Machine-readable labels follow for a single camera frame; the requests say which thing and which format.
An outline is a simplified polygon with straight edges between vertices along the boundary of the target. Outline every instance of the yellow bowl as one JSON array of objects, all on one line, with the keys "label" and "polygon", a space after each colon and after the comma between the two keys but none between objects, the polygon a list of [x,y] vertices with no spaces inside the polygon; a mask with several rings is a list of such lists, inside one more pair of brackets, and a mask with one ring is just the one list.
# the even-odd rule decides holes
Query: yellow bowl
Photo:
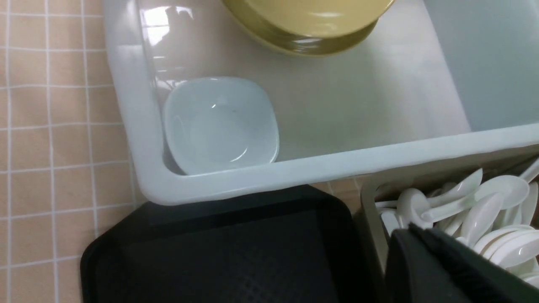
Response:
[{"label": "yellow bowl", "polygon": [[357,32],[394,0],[237,0],[274,26],[300,36],[334,38]]},{"label": "yellow bowl", "polygon": [[236,21],[258,42],[282,53],[321,57],[343,52],[361,41],[374,29],[378,20],[348,35],[319,38],[296,35],[274,26],[257,14],[244,0],[223,0]]}]

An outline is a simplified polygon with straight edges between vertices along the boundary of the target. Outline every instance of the black object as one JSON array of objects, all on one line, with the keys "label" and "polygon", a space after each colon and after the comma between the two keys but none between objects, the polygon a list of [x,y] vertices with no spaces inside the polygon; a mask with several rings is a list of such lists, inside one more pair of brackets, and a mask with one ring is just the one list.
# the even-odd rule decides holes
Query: black object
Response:
[{"label": "black object", "polygon": [[539,291],[437,229],[391,235],[385,284],[394,303],[539,302]]},{"label": "black object", "polygon": [[373,302],[348,208],[309,186],[146,203],[81,260],[84,303]]}]

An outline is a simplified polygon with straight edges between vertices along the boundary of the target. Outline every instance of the black plastic tray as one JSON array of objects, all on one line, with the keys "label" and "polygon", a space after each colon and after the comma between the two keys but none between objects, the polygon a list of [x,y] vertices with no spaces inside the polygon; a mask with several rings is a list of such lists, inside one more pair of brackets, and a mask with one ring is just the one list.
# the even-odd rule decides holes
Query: black plastic tray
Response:
[{"label": "black plastic tray", "polygon": [[146,203],[84,252],[84,303],[373,302],[348,208],[309,186]]}]

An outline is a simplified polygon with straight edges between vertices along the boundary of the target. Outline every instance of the tiled wall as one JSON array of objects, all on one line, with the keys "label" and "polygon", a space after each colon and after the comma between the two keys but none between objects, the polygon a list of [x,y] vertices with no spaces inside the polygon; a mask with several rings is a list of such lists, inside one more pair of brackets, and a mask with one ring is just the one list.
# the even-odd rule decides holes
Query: tiled wall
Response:
[{"label": "tiled wall", "polygon": [[[100,0],[0,0],[0,303],[80,302],[83,250],[144,202],[102,21]],[[316,184],[353,211],[358,185]]]}]

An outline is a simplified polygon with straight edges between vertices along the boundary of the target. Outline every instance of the spoon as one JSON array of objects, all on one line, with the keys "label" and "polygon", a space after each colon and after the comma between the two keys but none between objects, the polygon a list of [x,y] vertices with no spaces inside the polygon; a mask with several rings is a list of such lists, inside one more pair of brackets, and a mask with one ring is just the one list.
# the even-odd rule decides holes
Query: spoon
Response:
[{"label": "spoon", "polygon": [[469,246],[475,245],[488,230],[500,212],[502,203],[503,195],[495,193],[479,200],[477,204],[470,209],[462,223],[461,231],[461,236],[467,240]]},{"label": "spoon", "polygon": [[397,201],[380,201],[375,202],[376,208],[396,208]]},{"label": "spoon", "polygon": [[507,243],[507,242],[509,242],[509,241],[511,241],[511,240],[513,240],[515,238],[518,238],[520,236],[531,235],[533,233],[537,233],[537,231],[536,230],[518,230],[518,231],[515,231],[515,232],[508,233],[508,234],[500,237],[496,241],[492,242],[491,245],[481,255],[485,259],[490,259],[498,251],[498,249],[500,247],[505,245],[505,243]]},{"label": "spoon", "polygon": [[[455,184],[452,182],[445,183],[442,188],[429,193],[429,197],[425,198],[427,199],[431,207],[440,206],[445,203],[458,200],[475,191],[481,184],[482,178],[483,169],[480,168],[468,177],[466,177],[464,180],[462,180],[459,184]],[[376,202],[375,204],[377,208],[394,208],[397,207],[397,203],[398,201],[381,201]]]},{"label": "spoon", "polygon": [[532,273],[532,272],[539,274],[539,272],[536,272],[538,267],[539,267],[539,264],[537,263],[537,259],[531,258],[522,264],[507,268],[507,271],[514,274],[515,276],[521,276],[523,274]]},{"label": "spoon", "polygon": [[490,246],[494,241],[499,239],[500,237],[519,230],[535,230],[533,227],[529,225],[514,225],[514,226],[506,226],[502,229],[498,229],[492,232],[489,232],[488,234],[482,236],[477,243],[473,246],[473,250],[478,254],[483,254],[485,249]]},{"label": "spoon", "polygon": [[524,179],[526,182],[530,183],[539,175],[539,158],[535,160],[534,163],[528,167],[523,173],[521,173],[520,178]]},{"label": "spoon", "polygon": [[538,254],[539,231],[522,232],[521,235],[502,244],[491,256],[490,261],[502,268],[508,268],[535,258]]},{"label": "spoon", "polygon": [[502,210],[494,220],[494,229],[500,229],[504,226],[521,224],[522,223],[522,210],[521,205],[511,207],[510,209]]},{"label": "spoon", "polygon": [[461,211],[470,209],[477,201],[496,192],[504,195],[501,209],[508,209],[522,203],[528,196],[529,191],[530,187],[526,181],[519,177],[508,175],[498,176],[481,184],[476,192],[464,198],[425,211],[421,215],[421,218],[427,222],[440,221]]},{"label": "spoon", "polygon": [[463,211],[459,213],[458,215],[454,216],[453,220],[451,220],[449,225],[444,229],[445,233],[450,236],[454,235],[459,229],[459,227],[462,225],[462,223],[464,222],[464,219],[466,218],[467,215],[468,215],[468,212]]},{"label": "spoon", "polygon": [[394,209],[387,209],[382,211],[380,218],[384,223],[385,229],[388,231],[388,235],[393,233],[393,230],[402,228],[400,220],[397,217],[397,212]]},{"label": "spoon", "polygon": [[535,209],[537,208],[537,196],[539,195],[539,188],[537,182],[530,183],[530,193],[528,197],[522,202],[522,224],[530,225],[531,219],[535,214]]},{"label": "spoon", "polygon": [[446,183],[442,187],[442,192],[445,191],[445,193],[436,197],[429,198],[429,204],[431,205],[431,207],[438,207],[446,203],[464,198],[477,190],[477,188],[481,184],[482,179],[483,169],[480,168],[468,177],[466,177],[464,180],[462,180],[459,184],[454,185],[451,189],[449,189],[449,187],[452,184]]},{"label": "spoon", "polygon": [[397,201],[397,215],[405,228],[410,222],[423,229],[432,228],[432,222],[422,220],[419,215],[431,207],[420,190],[408,188],[400,194]]},{"label": "spoon", "polygon": [[531,286],[539,288],[539,273],[525,277],[522,280]]}]

